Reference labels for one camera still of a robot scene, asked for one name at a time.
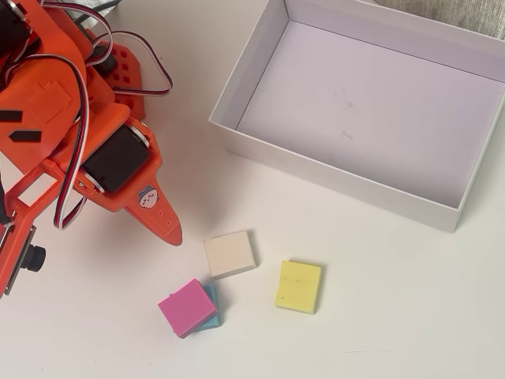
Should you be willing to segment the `orange gripper finger with sticker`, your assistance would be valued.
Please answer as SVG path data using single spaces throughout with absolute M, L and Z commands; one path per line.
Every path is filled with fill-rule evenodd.
M 155 174 L 135 182 L 124 209 L 154 235 L 172 246 L 182 244 L 180 220 L 160 189 Z

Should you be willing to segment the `orange gripper body black servo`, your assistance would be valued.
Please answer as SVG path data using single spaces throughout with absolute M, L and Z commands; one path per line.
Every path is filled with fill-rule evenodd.
M 116 212 L 162 207 L 156 173 L 162 159 L 153 132 L 120 103 L 93 103 L 84 155 L 72 189 Z

